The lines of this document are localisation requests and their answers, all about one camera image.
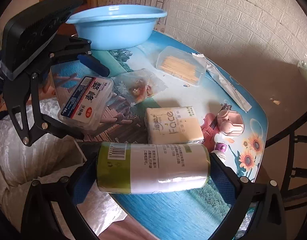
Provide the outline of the small purple cap bottle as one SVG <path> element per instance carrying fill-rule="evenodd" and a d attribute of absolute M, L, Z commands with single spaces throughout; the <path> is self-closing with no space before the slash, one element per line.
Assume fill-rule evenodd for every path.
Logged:
<path fill-rule="evenodd" d="M 224 144 L 223 142 L 216 142 L 215 143 L 215 147 L 212 150 L 212 153 L 216 154 L 217 157 L 223 162 L 225 163 L 227 160 L 226 157 L 226 150 L 228 148 L 228 145 Z"/>

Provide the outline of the green white cylindrical can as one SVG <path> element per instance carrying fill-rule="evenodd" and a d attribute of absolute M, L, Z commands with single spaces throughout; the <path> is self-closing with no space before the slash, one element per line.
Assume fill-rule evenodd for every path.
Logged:
<path fill-rule="evenodd" d="M 103 142 L 97 157 L 97 185 L 116 194 L 156 194 L 202 188 L 210 158 L 202 144 Z"/>

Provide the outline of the light blue plastic basin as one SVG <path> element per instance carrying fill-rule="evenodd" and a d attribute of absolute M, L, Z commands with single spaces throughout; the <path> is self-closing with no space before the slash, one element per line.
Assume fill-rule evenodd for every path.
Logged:
<path fill-rule="evenodd" d="M 146 5 L 108 5 L 73 14 L 66 23 L 75 26 L 80 38 L 91 41 L 92 50 L 119 50 L 147 41 L 158 19 L 167 14 Z"/>

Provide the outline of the clear floss pick box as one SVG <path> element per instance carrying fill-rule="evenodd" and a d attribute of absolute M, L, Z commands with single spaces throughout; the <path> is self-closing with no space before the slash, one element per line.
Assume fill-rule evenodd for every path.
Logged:
<path fill-rule="evenodd" d="M 62 105 L 58 118 L 68 126 L 94 131 L 112 94 L 112 79 L 84 76 Z"/>

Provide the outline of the clear bag with hair clips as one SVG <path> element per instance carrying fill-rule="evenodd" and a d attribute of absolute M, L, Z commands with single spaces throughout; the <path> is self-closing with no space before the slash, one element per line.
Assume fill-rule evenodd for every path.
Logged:
<path fill-rule="evenodd" d="M 123 73 L 111 79 L 115 92 L 132 106 L 167 89 L 166 84 L 147 69 Z"/>

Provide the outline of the pink plastic holder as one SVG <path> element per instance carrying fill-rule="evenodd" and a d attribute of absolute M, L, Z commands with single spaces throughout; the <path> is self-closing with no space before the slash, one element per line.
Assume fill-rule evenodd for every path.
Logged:
<path fill-rule="evenodd" d="M 237 111 L 221 110 L 217 114 L 217 124 L 220 132 L 226 136 L 237 137 L 244 132 L 245 124 Z"/>

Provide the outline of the white long paper packet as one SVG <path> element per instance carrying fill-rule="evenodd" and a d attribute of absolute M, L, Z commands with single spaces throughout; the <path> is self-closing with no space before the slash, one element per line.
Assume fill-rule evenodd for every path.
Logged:
<path fill-rule="evenodd" d="M 192 53 L 193 58 L 206 68 L 212 79 L 236 102 L 244 111 L 248 112 L 252 106 L 242 94 L 224 77 L 224 75 L 203 54 Z"/>

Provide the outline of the clear toothpick box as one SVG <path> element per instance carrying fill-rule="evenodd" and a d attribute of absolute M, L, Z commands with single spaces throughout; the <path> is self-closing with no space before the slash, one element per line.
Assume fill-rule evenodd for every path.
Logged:
<path fill-rule="evenodd" d="M 167 46 L 158 55 L 156 69 L 192 86 L 199 86 L 207 70 L 207 59 L 203 54 Z"/>

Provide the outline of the small table with scenery print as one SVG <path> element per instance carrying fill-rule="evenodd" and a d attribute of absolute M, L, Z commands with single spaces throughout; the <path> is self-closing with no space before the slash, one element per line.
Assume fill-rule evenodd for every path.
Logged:
<path fill-rule="evenodd" d="M 113 94 L 97 129 L 85 141 L 178 144 L 194 119 L 201 133 L 187 143 L 219 150 L 237 176 L 255 181 L 264 154 L 268 121 L 256 100 L 229 74 L 224 77 L 250 104 L 244 111 L 206 72 L 197 86 L 160 70 L 194 51 L 158 32 L 129 49 L 94 51 L 110 69 Z M 90 224 L 104 231 L 126 215 L 159 239 L 207 239 L 229 211 L 213 181 L 200 189 L 158 194 L 110 195 L 92 187 L 79 205 Z"/>

